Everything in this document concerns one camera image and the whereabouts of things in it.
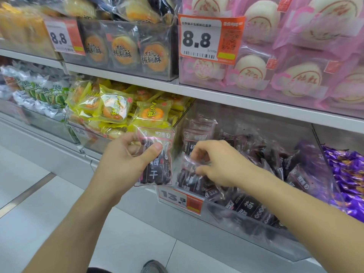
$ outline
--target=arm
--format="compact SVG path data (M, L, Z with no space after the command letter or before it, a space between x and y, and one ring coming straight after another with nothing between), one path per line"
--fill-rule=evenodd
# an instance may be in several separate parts
M225 141L198 142L194 160L209 159L199 175L238 187L264 204L329 273L361 272L364 224L282 182L248 161Z
M132 157L139 149L130 145L132 141L136 141L134 134L126 133L109 143L89 186L23 273L86 272L111 208L162 150L162 145L155 143L142 155Z

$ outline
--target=hand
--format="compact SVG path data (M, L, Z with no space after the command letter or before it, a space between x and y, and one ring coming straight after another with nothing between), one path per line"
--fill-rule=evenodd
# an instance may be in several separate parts
M239 187L247 192L249 184L265 174L264 169L254 165L223 140L199 141L191 153L191 159L211 161L209 166L199 166L196 174L207 175L221 186Z
M163 148L161 143L154 143L142 155L133 157L140 149L139 145L131 144L134 141L138 141L134 133L125 133L108 144L86 193L112 206L119 203Z

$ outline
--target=sneaker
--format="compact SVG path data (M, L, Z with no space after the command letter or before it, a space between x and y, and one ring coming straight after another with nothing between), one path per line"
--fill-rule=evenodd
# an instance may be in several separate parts
M168 271L159 261L151 260L144 264L140 273L168 273Z

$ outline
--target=pink packaging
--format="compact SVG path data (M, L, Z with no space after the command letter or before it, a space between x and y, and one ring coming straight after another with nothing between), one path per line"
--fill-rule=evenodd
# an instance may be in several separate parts
M356 62L340 59L328 52L302 50L285 46L278 56L278 67L270 86L261 92L262 97L278 101L323 109L320 102L325 99L329 88L347 76Z
M328 92L325 105L364 110L364 59L353 59L356 66Z
M273 48L327 50L345 60L363 41L363 0L293 0Z
M205 17L236 17L241 0L182 0L182 14Z
M224 86L227 65L197 58L180 57L180 83L219 90Z
M264 90L278 63L277 51L271 46L242 43L235 65L229 65L225 74L225 92L246 95L248 91Z
M273 43L284 26L292 0L242 0L246 17L243 40L250 44Z

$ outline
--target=fingernail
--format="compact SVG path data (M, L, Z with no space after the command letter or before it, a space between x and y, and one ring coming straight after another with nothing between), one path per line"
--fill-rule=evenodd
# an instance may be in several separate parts
M163 145L161 143L154 143L153 146L156 150L161 151L163 149Z

